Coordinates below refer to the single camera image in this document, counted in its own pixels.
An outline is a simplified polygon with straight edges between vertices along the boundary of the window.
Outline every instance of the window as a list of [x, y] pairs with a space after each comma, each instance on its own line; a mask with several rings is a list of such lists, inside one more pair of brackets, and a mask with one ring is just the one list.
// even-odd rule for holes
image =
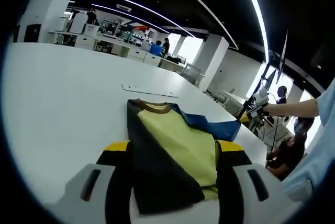
[[[247, 97], [249, 98], [253, 91], [255, 90], [264, 70], [265, 70], [265, 67], [266, 67], [266, 64], [265, 63], [262, 63], [260, 69], [258, 70], [258, 73], [247, 93]], [[267, 74], [266, 74], [266, 77], [269, 77], [272, 72], [275, 70], [275, 67], [272, 67], [270, 66], [269, 67], [269, 70], [267, 71]], [[289, 94], [289, 92], [291, 91], [292, 89], [292, 86], [293, 86], [293, 80], [291, 78], [289, 78], [287, 75], [285, 75], [284, 73], [282, 73], [281, 77], [279, 78], [279, 81], [277, 83], [277, 77], [278, 77], [278, 72], [275, 74], [274, 78], [273, 78], [273, 81], [272, 81], [272, 84], [269, 88], [269, 93], [273, 94], [273, 96], [270, 94], [269, 95], [269, 103], [271, 104], [275, 104], [276, 103], [276, 100], [279, 99], [278, 95], [277, 95], [277, 90], [280, 86], [284, 85], [286, 86], [287, 88], [287, 94]]]
[[192, 64], [203, 41], [204, 40], [200, 38], [186, 37], [178, 52], [178, 55], [186, 58], [186, 61]]
[[168, 39], [169, 39], [169, 43], [170, 43], [170, 47], [169, 47], [169, 53], [172, 54], [174, 49], [176, 48], [177, 46], [177, 43], [180, 39], [180, 36], [179, 34], [169, 34], [168, 36]]
[[[313, 97], [306, 90], [304, 90], [304, 92], [303, 92], [303, 94], [300, 98], [300, 102], [310, 100], [312, 98]], [[295, 119], [296, 119], [295, 117], [292, 117], [290, 119], [290, 121], [288, 122], [287, 126], [286, 126], [287, 129], [293, 134], [294, 134], [293, 127], [294, 127]], [[314, 119], [314, 123], [313, 123], [312, 127], [309, 129], [309, 131], [307, 133], [307, 140], [305, 142], [305, 148], [307, 148], [309, 146], [309, 144], [311, 143], [311, 141], [313, 140], [315, 134], [319, 130], [320, 125], [321, 125], [321, 119], [320, 119], [320, 116], [318, 116]]]

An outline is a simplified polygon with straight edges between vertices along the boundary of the blue fabric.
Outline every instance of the blue fabric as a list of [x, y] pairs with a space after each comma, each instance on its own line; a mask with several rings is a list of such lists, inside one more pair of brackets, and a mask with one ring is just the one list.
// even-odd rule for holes
[[171, 108], [183, 116], [188, 126], [213, 135], [214, 139], [233, 141], [240, 130], [241, 123], [236, 121], [211, 123], [203, 115], [186, 114], [177, 104], [170, 104]]
[[162, 52], [163, 48], [157, 44], [153, 44], [150, 48], [150, 53], [153, 55], [160, 55], [160, 53]]
[[335, 79], [317, 102], [321, 123], [324, 126], [323, 132], [312, 151], [283, 180], [287, 191], [299, 186], [306, 179], [311, 180], [313, 187], [318, 186], [335, 158]]

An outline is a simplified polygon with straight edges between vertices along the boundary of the desk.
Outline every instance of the desk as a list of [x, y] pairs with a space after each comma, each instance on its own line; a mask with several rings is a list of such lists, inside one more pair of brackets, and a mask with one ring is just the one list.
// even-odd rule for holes
[[[121, 83], [163, 87], [179, 97], [127, 92]], [[212, 122], [234, 120], [177, 73], [48, 43], [12, 43], [2, 89], [9, 148], [28, 188], [43, 205], [56, 202], [69, 179], [88, 163], [96, 163], [107, 145], [128, 139], [128, 99], [178, 103], [186, 113], [204, 115]], [[265, 165], [265, 144], [245, 126], [235, 142], [253, 163]], [[196, 214], [201, 209], [215, 211], [217, 215], [208, 223], [218, 223], [217, 200], [197, 204], [187, 212]]]
[[169, 70], [169, 71], [173, 71], [173, 72], [181, 72], [183, 70], [185, 65], [183, 64], [178, 64], [178, 63], [174, 63], [168, 59], [162, 58], [161, 61], [161, 66], [160, 68]]
[[56, 34], [62, 34], [62, 35], [77, 36], [76, 42], [77, 42], [78, 38], [81, 38], [81, 37], [84, 37], [85, 40], [94, 40], [95, 41], [95, 43], [92, 43], [89, 46], [81, 45], [80, 43], [76, 46], [76, 44], [75, 44], [75, 47], [79, 47], [79, 48], [83, 48], [83, 49], [94, 50], [97, 41], [103, 41], [103, 42], [108, 42], [108, 43], [114, 44], [113, 49], [112, 49], [111, 52], [113, 54], [116, 54], [116, 55], [118, 55], [120, 57], [123, 57], [123, 58], [129, 58], [129, 59], [132, 59], [134, 61], [143, 62], [143, 63], [150, 64], [150, 65], [153, 65], [153, 66], [158, 66], [160, 64], [161, 60], [162, 60], [162, 58], [160, 58], [156, 55], [153, 55], [153, 54], [149, 53], [148, 51], [145, 51], [145, 50], [141, 49], [140, 47], [137, 47], [137, 46], [132, 45], [130, 43], [126, 43], [126, 42], [124, 42], [123, 40], [120, 40], [120, 39], [115, 39], [115, 38], [112, 38], [110, 36], [104, 36], [101, 33], [98, 33], [95, 37], [86, 36], [84, 34], [75, 34], [75, 33], [70, 33], [70, 32], [64, 32], [64, 31], [56, 31], [56, 32], [51, 32], [51, 33], [54, 33], [55, 35]]
[[232, 93], [226, 92], [226, 91], [222, 91], [221, 93], [223, 93], [223, 95], [228, 98], [229, 100], [233, 101], [236, 105], [240, 106], [241, 108], [243, 107], [243, 104], [245, 102], [244, 98], [241, 98], [239, 96], [236, 96]]

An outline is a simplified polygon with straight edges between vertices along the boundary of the led strip light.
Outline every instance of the led strip light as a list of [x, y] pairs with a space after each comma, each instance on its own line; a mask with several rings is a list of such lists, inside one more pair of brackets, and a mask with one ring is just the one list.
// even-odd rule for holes
[[261, 27], [261, 32], [262, 32], [262, 37], [263, 37], [263, 42], [264, 42], [264, 51], [265, 51], [265, 62], [268, 63], [269, 61], [269, 46], [267, 45], [267, 38], [266, 38], [266, 31], [265, 31], [265, 24], [261, 12], [260, 5], [258, 4], [257, 0], [251, 0], [252, 5], [256, 11], [257, 18], [258, 18], [258, 23], [260, 24]]
[[105, 7], [105, 6], [101, 6], [101, 5], [97, 5], [97, 4], [92, 4], [92, 6], [100, 7], [100, 8], [105, 8], [105, 9], [109, 9], [109, 10], [113, 10], [113, 11], [119, 12], [119, 13], [121, 13], [121, 14], [124, 14], [124, 15], [127, 15], [127, 16], [131, 16], [131, 17], [133, 17], [133, 18], [136, 18], [136, 19], [138, 19], [138, 20], [140, 20], [140, 21], [144, 21], [145, 23], [150, 24], [151, 26], [154, 26], [154, 27], [156, 27], [156, 28], [159, 28], [159, 29], [163, 30], [164, 32], [170, 34], [168, 31], [166, 31], [166, 30], [164, 30], [164, 29], [162, 29], [162, 28], [160, 28], [160, 27], [158, 27], [158, 26], [156, 26], [156, 25], [154, 25], [154, 24], [152, 24], [152, 23], [150, 23], [150, 22], [148, 22], [148, 21], [145, 21], [145, 20], [143, 20], [143, 19], [141, 19], [141, 18], [138, 18], [138, 17], [136, 17], [136, 16], [133, 16], [133, 15], [124, 13], [124, 12], [119, 11], [119, 10], [117, 10], [117, 9], [107, 8], [107, 7]]
[[162, 17], [162, 18], [164, 18], [165, 20], [171, 22], [171, 23], [174, 24], [175, 26], [181, 28], [182, 30], [184, 30], [186, 33], [188, 33], [188, 34], [191, 35], [192, 37], [195, 37], [192, 33], [190, 33], [189, 31], [187, 31], [186, 29], [184, 29], [182, 26], [180, 26], [180, 25], [176, 24], [175, 22], [171, 21], [171, 20], [168, 19], [167, 17], [165, 17], [165, 16], [163, 16], [163, 15], [161, 15], [161, 14], [159, 14], [159, 13], [157, 13], [157, 12], [155, 12], [155, 11], [153, 11], [153, 10], [147, 8], [147, 7], [144, 7], [144, 6], [142, 6], [141, 4], [135, 3], [135, 2], [133, 2], [133, 1], [130, 1], [130, 0], [123, 0], [123, 1], [132, 3], [132, 4], [134, 4], [134, 5], [137, 5], [137, 6], [141, 7], [141, 8], [144, 8], [144, 9], [148, 10], [148, 11], [150, 11], [150, 12], [152, 12], [152, 13], [154, 13], [154, 14], [156, 14], [156, 15]]

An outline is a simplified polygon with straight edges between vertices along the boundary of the ceiling light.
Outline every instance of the ceiling light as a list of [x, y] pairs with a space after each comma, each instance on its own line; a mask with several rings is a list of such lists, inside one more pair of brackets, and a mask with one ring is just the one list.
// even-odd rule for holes
[[156, 26], [156, 25], [154, 25], [154, 24], [152, 24], [152, 23], [150, 23], [150, 22], [148, 22], [148, 21], [145, 21], [145, 20], [143, 20], [143, 19], [141, 19], [141, 18], [138, 18], [138, 17], [136, 17], [136, 16], [132, 16], [132, 15], [130, 15], [130, 14], [121, 12], [121, 11], [119, 11], [119, 10], [117, 10], [117, 9], [107, 8], [107, 7], [104, 7], [104, 6], [97, 5], [97, 4], [92, 4], [92, 6], [96, 6], [96, 7], [100, 7], [100, 8], [105, 8], [105, 9], [113, 10], [113, 11], [115, 11], [115, 12], [119, 12], [119, 13], [121, 13], [121, 14], [124, 14], [124, 15], [127, 15], [127, 16], [131, 16], [131, 17], [136, 18], [136, 19], [138, 19], [138, 20], [140, 20], [140, 21], [144, 21], [144, 22], [147, 23], [147, 24], [150, 24], [151, 26], [154, 26], [154, 27], [156, 27], [156, 28], [159, 28], [159, 29], [163, 30], [165, 33], [170, 34], [168, 31], [166, 31], [166, 30], [164, 30], [164, 29], [162, 29], [162, 28], [160, 28], [160, 27], [158, 27], [158, 26]]
[[171, 21], [171, 20], [168, 19], [167, 17], [165, 17], [165, 16], [163, 16], [163, 15], [161, 15], [161, 14], [159, 14], [159, 13], [157, 13], [157, 12], [155, 12], [155, 11], [153, 11], [153, 10], [147, 8], [147, 7], [144, 7], [144, 6], [142, 6], [141, 4], [135, 3], [135, 2], [133, 2], [133, 1], [130, 1], [130, 0], [123, 0], [123, 1], [129, 2], [129, 3], [132, 3], [132, 4], [135, 4], [135, 5], [137, 5], [137, 6], [141, 7], [141, 8], [144, 8], [144, 9], [150, 11], [150, 12], [153, 12], [154, 14], [156, 14], [156, 15], [158, 15], [158, 16], [164, 18], [165, 20], [167, 20], [167, 21], [169, 21], [169, 22], [171, 22], [172, 24], [174, 24], [175, 26], [181, 28], [181, 29], [184, 30], [186, 33], [188, 33], [189, 35], [191, 35], [192, 37], [195, 38], [195, 36], [194, 36], [193, 34], [191, 34], [190, 32], [188, 32], [188, 31], [187, 31], [186, 29], [184, 29], [182, 26], [180, 26], [180, 25], [176, 24], [175, 22]]
[[269, 61], [269, 47], [267, 45], [265, 24], [264, 24], [264, 20], [263, 20], [262, 13], [261, 13], [261, 8], [260, 8], [260, 5], [258, 4], [257, 0], [251, 0], [251, 2], [252, 2], [252, 5], [253, 5], [253, 7], [256, 11], [257, 18], [258, 18], [258, 23], [260, 24], [260, 27], [261, 27], [261, 32], [262, 32], [262, 37], [263, 37], [263, 42], [264, 42], [265, 62], [268, 63], [268, 61]]
[[227, 33], [228, 37], [230, 38], [231, 42], [234, 44], [233, 46], [229, 46], [230, 49], [236, 49], [238, 50], [238, 46], [236, 44], [236, 42], [234, 41], [234, 39], [232, 38], [231, 34], [228, 32], [228, 30], [224, 27], [224, 25], [220, 22], [220, 19], [213, 13], [213, 11], [210, 10], [209, 7], [207, 7], [207, 5], [202, 1], [202, 0], [197, 0], [212, 16], [213, 18], [216, 20], [216, 22], [222, 27], [222, 29], [224, 29], [224, 31]]

